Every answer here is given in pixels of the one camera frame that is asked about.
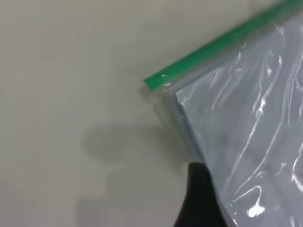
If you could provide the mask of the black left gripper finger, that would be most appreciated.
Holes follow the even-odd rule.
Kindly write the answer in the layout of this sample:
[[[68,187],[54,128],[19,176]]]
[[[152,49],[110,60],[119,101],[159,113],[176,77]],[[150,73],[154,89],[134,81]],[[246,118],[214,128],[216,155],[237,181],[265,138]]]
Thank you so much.
[[[217,199],[211,174],[205,164],[192,162],[188,165],[187,191],[174,226],[230,226],[230,218]]]

